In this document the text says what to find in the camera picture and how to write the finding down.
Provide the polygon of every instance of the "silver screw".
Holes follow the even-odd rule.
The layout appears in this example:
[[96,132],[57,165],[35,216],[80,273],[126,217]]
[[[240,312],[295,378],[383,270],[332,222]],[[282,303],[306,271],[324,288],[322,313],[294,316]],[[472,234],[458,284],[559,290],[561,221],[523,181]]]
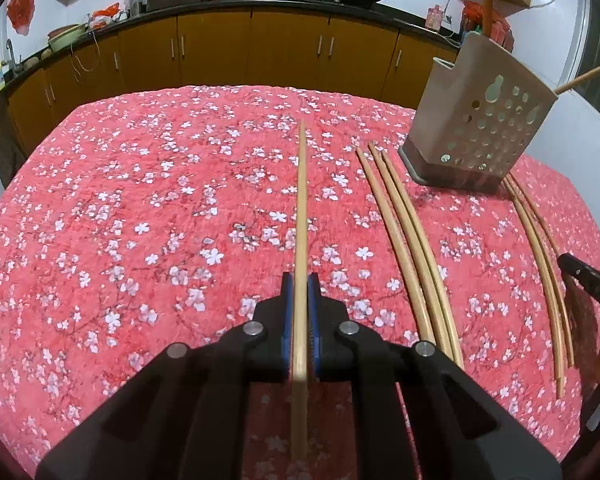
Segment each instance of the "silver screw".
[[187,354],[187,345],[184,343],[174,343],[167,348],[167,355],[171,359],[180,359]]
[[431,357],[436,351],[436,347],[429,341],[419,341],[416,343],[416,352],[422,357]]
[[338,328],[346,335],[354,335],[360,331],[360,327],[355,321],[343,321]]
[[264,327],[260,322],[250,321],[248,323],[245,323],[242,329],[244,330],[244,333],[246,335],[258,335],[260,332],[262,332]]

